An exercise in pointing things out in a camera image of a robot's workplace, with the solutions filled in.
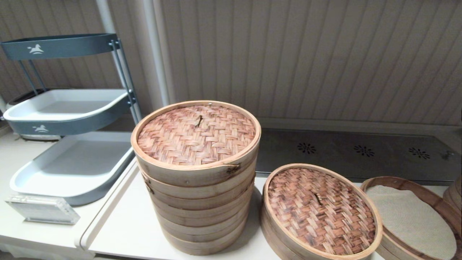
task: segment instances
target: bamboo steamer basket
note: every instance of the bamboo steamer basket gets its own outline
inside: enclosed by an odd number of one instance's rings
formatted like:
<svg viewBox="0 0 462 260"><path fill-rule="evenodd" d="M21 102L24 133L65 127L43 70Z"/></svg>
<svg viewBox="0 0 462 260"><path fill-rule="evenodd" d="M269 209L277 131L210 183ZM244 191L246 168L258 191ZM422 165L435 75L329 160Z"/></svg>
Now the bamboo steamer basket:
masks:
<svg viewBox="0 0 462 260"><path fill-rule="evenodd" d="M263 190L263 234L285 259L365 259L380 244L382 220L366 194L310 164L274 170Z"/></svg>
<svg viewBox="0 0 462 260"><path fill-rule="evenodd" d="M432 191L417 183L398 177L383 176L368 179L363 182L361 189L367 191L367 189L377 185L388 186L398 190L412 191L420 200L429 204L446 221L454 233L457 251L453 259L462 259L460 212L457 212L454 207ZM386 226L383 226L383 238L380 246L377 248L377 253L385 258L385 260L437 260L436 258L432 258L408 246L390 232Z"/></svg>
<svg viewBox="0 0 462 260"><path fill-rule="evenodd" d="M198 106L203 109L197 111L195 108ZM180 115L171 115L173 112L168 115L172 121L181 120L182 124L178 128L169 129L172 123L168 121L168 118L162 119L162 121L159 120L160 122L156 125L156 127L160 128L155 129L158 130L158 134L163 134L164 129L171 130L168 138L165 138L165 140L160 139L163 144L157 144L157 150L153 152L160 153L159 159L161 160L154 159L146 154L143 147L138 144L139 136L144 127L153 119L170 111L180 109L182 110L181 113L178 113ZM232 124L230 126L232 130L222 129L223 125L230 124ZM203 136L201 141L205 144L195 142L196 140L193 139L197 133L194 132L194 129L202 130L207 127L213 128L216 135ZM248 140L248 145L242 147L241 140L236 140L234 136L231 136L233 131L237 133L254 131L255 133L253 138ZM239 175L246 169L244 166L250 165L252 160L256 160L260 136L260 124L248 111L225 102L201 100L181 102L154 111L136 125L131 137L131 144L138 159L139 167L153 179L174 186L198 187L218 184ZM232 147L223 145L227 142L231 142ZM178 152L176 150L178 147L184 150ZM223 159L211 160L207 158L207 153L218 155L218 159ZM194 165L190 162L180 162L179 165L172 163L176 163L180 159L184 159L184 157L194 162L202 160L206 163Z"/></svg>
<svg viewBox="0 0 462 260"><path fill-rule="evenodd" d="M244 109L188 101L135 127L131 144L167 240L188 254L231 245L247 220L261 127Z"/></svg>
<svg viewBox="0 0 462 260"><path fill-rule="evenodd" d="M462 211L462 175L444 192L443 198L454 208Z"/></svg>

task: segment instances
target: white tray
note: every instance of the white tray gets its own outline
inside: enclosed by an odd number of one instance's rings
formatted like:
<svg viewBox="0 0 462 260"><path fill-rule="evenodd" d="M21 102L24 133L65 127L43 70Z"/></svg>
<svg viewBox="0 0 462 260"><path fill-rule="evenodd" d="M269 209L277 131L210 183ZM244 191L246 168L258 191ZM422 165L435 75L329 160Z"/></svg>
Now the white tray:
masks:
<svg viewBox="0 0 462 260"><path fill-rule="evenodd" d="M21 135L77 135L114 122L130 107L124 89L49 90L5 111Z"/></svg>
<svg viewBox="0 0 462 260"><path fill-rule="evenodd" d="M130 132L67 136L20 168L10 187L20 193L63 197L70 205L102 198L133 158Z"/></svg>

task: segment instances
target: white countertop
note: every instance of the white countertop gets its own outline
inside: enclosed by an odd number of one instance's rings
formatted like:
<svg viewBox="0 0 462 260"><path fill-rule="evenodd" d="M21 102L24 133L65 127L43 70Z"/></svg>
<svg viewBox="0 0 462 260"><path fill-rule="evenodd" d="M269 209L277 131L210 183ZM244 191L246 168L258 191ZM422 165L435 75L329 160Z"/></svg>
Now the white countertop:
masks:
<svg viewBox="0 0 462 260"><path fill-rule="evenodd" d="M266 178L263 177L255 179L256 189L252 197L249 218L239 239L222 252L208 256L193 256L175 249L164 238L143 179L137 173L89 250L101 254L156 260L279 260L266 242L258 219L261 191L265 181ZM442 195L447 187L428 188ZM369 260L383 260L383 258L373 253Z"/></svg>
<svg viewBox="0 0 462 260"><path fill-rule="evenodd" d="M94 203L74 207L80 215L75 225L26 222L4 201L15 194L10 189L13 174L53 144L25 141L13 133L0 137L0 244L91 259L94 254L80 247L80 239L111 195L110 191Z"/></svg>

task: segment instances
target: woven bamboo lid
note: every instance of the woven bamboo lid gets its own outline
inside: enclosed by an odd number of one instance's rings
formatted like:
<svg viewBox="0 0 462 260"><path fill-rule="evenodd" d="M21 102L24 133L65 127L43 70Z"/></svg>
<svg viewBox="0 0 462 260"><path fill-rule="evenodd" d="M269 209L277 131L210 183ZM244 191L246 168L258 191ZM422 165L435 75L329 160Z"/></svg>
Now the woven bamboo lid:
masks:
<svg viewBox="0 0 462 260"><path fill-rule="evenodd" d="M268 177L264 196L276 225L318 255L370 254L380 243L382 223L375 207L353 183L325 168L280 167Z"/></svg>
<svg viewBox="0 0 462 260"><path fill-rule="evenodd" d="M141 150L171 165L202 165L245 150L259 134L256 119L222 102L177 106L146 123L138 135Z"/></svg>

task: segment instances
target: metal pole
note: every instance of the metal pole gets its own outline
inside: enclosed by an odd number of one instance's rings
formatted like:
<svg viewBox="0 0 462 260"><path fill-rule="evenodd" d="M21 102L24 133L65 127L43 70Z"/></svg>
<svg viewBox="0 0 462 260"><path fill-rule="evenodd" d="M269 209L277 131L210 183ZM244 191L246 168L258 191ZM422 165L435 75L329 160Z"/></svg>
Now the metal pole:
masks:
<svg viewBox="0 0 462 260"><path fill-rule="evenodd" d="M132 95L130 94L130 89L128 88L128 85L127 85L127 79L125 79L125 75L123 73L123 70L122 70L122 65L120 63L120 58L119 58L119 54L117 53L117 47L116 47L116 43L114 40L111 40L111 46L112 46L112 49L113 49L113 52L115 54L115 60L117 61L116 62L116 65L119 67L120 71L121 71L121 78L122 78L122 85L124 86L125 90L127 91L127 94L128 94L128 102L130 103L130 112L132 113L132 117L133 117L133 120L135 121L135 124L138 124L138 122L140 121L138 119L138 116L136 115L136 111L135 111L135 107L134 107L134 104L133 104L133 100L132 100Z"/></svg>
<svg viewBox="0 0 462 260"><path fill-rule="evenodd" d="M38 74L37 69L35 68L35 65L34 65L34 63L32 62L32 60L29 60L29 64L30 64L30 66L32 67L32 70L34 71L34 74L35 74L35 76L37 77L38 82L39 82L40 85L42 86L43 90L44 90L44 91L48 91L48 89L45 87L45 84L44 84L43 81L42 81L42 78L41 78L40 75Z"/></svg>
<svg viewBox="0 0 462 260"><path fill-rule="evenodd" d="M24 67L23 61L19 61L19 64L21 65L21 68L23 69L24 73L26 74L26 77L29 80L29 83L32 86L32 89L34 90L35 95L38 96L38 92L35 89L34 83L32 82L32 79L30 78L29 73L27 73L26 67Z"/></svg>
<svg viewBox="0 0 462 260"><path fill-rule="evenodd" d="M141 118L141 109L140 109L140 103L139 103L140 100L136 96L135 85L133 84L132 74L130 73L130 68L128 67L128 62L127 62L127 59L125 57L125 51L123 51L122 41L120 39L118 39L117 41L118 41L119 46L120 46L120 51L122 53L122 58L123 58L123 62L125 64L125 68L127 69L127 76L128 76L128 79L130 80L131 88L132 88L132 91L133 91L133 96L135 97L135 100L136 100L136 107L135 107L136 115L138 116L138 119L140 119Z"/></svg>

